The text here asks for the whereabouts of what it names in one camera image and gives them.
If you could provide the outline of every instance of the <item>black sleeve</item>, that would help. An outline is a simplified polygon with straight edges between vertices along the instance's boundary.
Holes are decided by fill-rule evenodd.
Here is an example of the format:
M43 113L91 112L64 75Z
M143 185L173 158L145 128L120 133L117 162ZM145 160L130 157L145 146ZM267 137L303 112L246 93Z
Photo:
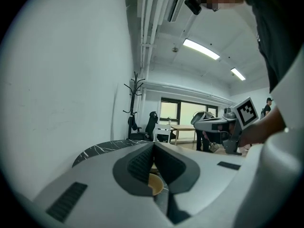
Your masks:
M303 42L302 23L291 15L292 8L297 7L295 2L301 0L287 1L246 0L256 17L259 49L266 61L270 91L284 77Z
M271 110L270 106L269 106L269 105L266 105L266 106L265 106L265 113L266 113L266 112L270 112L270 110Z

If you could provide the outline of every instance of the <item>black office chair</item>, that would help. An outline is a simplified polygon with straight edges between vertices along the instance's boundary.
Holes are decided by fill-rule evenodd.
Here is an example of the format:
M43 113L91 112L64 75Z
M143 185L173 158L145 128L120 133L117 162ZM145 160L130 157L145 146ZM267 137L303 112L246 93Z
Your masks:
M155 128L155 124L158 121L157 113L156 112L150 113L150 118L146 126L145 132L140 132L139 130L141 129L141 127L137 126L134 117L132 119L133 119L132 129L134 131L137 130L137 133L132 133L130 139L153 141L153 130Z

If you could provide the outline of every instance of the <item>white wall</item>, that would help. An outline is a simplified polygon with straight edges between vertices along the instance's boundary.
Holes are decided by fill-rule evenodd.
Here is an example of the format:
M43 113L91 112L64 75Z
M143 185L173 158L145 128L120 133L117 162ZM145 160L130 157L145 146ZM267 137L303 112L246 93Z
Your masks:
M224 115L224 107L218 107L218 117L222 117Z
M246 99L249 96L251 97L251 100L252 100L252 102L253 102L253 104L256 108L256 111L257 111L258 115L260 116L261 110L266 105L266 99L268 97L271 97L271 95L269 93L269 87L249 91L249 92L238 94L238 95L233 95L233 96L231 96L230 99L235 101L235 102L239 102L239 101L242 101L242 100ZM271 108L273 109L275 105L276 104L273 101L272 105L271 105Z
M127 135L125 0L31 0L0 61L1 160L32 200L86 148Z

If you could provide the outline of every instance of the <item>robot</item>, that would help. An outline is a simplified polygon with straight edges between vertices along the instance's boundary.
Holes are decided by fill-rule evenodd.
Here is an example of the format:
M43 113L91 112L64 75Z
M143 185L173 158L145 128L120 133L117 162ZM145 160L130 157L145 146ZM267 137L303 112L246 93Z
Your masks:
M241 155L237 149L242 131L257 119L257 111L251 98L248 97L242 102L225 108L221 118L211 118L208 113L201 112L193 117L191 124L196 130L208 132L210 141L222 144L227 154ZM234 126L232 134L229 132L230 124Z

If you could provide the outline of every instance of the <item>black rubber pad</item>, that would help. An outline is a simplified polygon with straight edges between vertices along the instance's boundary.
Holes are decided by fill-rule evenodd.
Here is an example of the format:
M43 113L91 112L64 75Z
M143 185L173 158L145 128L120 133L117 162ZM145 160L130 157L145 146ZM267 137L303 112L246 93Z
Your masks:
M64 222L73 207L76 205L87 185L79 182L74 182L53 204L47 209L49 214L54 219Z
M116 161L113 176L117 184L128 193L136 196L153 197L148 187L150 170L153 165L153 142L128 153Z
M232 164L232 163L228 163L228 162L224 162L224 161L219 162L218 165L226 167L226 168L234 169L234 170L238 170L241 167L240 165L236 165L236 164Z

